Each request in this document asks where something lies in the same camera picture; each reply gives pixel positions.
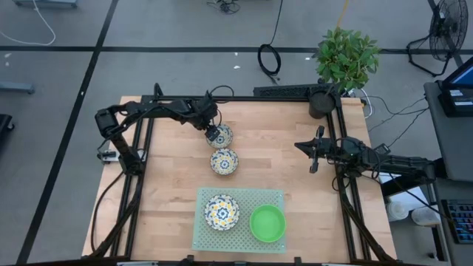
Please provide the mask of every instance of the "patterned bowl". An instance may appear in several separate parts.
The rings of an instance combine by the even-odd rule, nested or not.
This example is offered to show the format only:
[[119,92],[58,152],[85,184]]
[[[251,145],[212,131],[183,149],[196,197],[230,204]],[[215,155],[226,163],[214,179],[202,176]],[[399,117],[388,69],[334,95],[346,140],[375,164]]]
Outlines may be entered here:
[[230,149],[219,149],[210,157],[210,166],[217,174],[231,174],[237,169],[238,156]]
[[218,231],[229,230],[238,222],[238,203],[228,195],[213,196],[205,206],[204,217],[213,229]]
[[230,127],[225,124],[221,124],[217,128],[220,131],[219,136],[214,141],[210,141],[206,138],[207,143],[216,149],[228,147],[234,138],[234,133],[231,131]]

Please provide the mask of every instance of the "perforated tray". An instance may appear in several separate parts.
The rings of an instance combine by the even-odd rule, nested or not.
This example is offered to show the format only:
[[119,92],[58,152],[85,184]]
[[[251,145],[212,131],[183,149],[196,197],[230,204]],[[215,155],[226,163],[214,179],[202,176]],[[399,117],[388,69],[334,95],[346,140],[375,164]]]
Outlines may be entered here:
[[[207,202],[217,194],[227,194],[238,202],[239,221],[228,231],[212,229],[204,218]],[[250,216],[253,210],[263,204],[272,204],[284,211],[284,191],[252,188],[199,188],[194,218],[193,250],[286,253],[286,236],[273,243],[256,239],[250,230]]]

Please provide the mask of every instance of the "wooden table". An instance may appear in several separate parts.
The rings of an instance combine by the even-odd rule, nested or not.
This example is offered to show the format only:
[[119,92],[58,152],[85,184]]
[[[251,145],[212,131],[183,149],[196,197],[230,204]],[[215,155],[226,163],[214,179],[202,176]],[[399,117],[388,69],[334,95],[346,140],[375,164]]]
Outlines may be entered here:
[[[140,97],[123,97],[121,103],[130,100],[139,102]],[[342,104],[348,135],[369,145],[360,100],[343,98]],[[203,132],[171,119],[154,122],[132,259],[181,260],[194,254],[199,261],[293,262],[295,256],[300,256],[303,262],[349,262],[340,200],[331,186],[334,167],[319,160],[319,170],[310,174],[311,160],[294,147],[295,142],[311,140],[319,125],[328,129],[327,120],[312,119],[307,112],[308,103],[234,101],[219,104],[219,109],[223,123],[234,131],[230,148],[239,156],[238,169],[230,177],[219,177],[211,170],[209,158],[214,149],[206,143]],[[335,112],[333,117],[340,136]],[[131,127],[123,134],[129,143],[134,132]],[[118,163],[104,166],[98,197],[120,171]],[[116,222],[123,180],[110,189],[101,203],[96,245]],[[199,187],[283,189],[287,253],[191,250]],[[358,190],[366,226],[384,250],[395,257],[379,184],[358,178]],[[123,254],[127,233],[125,226],[119,254]],[[353,236],[357,257],[361,259],[358,231]],[[90,229],[83,254],[91,253],[89,238]]]

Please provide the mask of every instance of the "white cable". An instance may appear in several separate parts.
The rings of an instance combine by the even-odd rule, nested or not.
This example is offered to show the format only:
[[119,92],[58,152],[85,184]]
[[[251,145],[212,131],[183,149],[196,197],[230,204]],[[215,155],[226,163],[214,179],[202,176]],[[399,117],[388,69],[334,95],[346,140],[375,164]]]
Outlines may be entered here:
[[361,91],[363,92],[364,96],[366,96],[367,101],[368,101],[368,105],[370,106],[370,114],[368,116],[364,117],[366,119],[366,118],[369,118],[372,115],[372,107],[371,107],[370,97],[368,97],[367,92],[365,92],[364,89],[361,89]]
[[54,33],[54,30],[52,30],[51,26],[46,22],[46,19],[43,18],[42,14],[39,12],[39,8],[38,6],[36,5],[36,0],[33,0],[33,4],[35,5],[35,10],[36,12],[38,13],[39,17],[43,20],[44,24],[46,25],[46,27],[48,27],[48,29],[50,29],[51,33],[52,33],[52,40],[47,43],[47,44],[40,44],[40,43],[34,43],[34,42],[26,42],[26,41],[19,41],[15,38],[11,38],[9,36],[7,36],[5,33],[3,33],[1,30],[0,30],[0,34],[3,35],[5,38],[11,40],[11,41],[14,41],[14,42],[17,42],[17,43],[20,43],[20,44],[29,44],[29,45],[42,45],[42,46],[48,46],[48,45],[51,45],[55,40],[56,40],[56,34]]

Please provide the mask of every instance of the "green bowl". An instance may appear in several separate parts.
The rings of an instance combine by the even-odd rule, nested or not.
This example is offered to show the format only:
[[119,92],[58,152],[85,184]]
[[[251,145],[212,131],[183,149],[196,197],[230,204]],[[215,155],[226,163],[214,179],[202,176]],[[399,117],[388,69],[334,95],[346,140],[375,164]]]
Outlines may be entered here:
[[286,231],[286,219],[275,205],[261,205],[251,214],[250,229],[259,241],[275,242]]

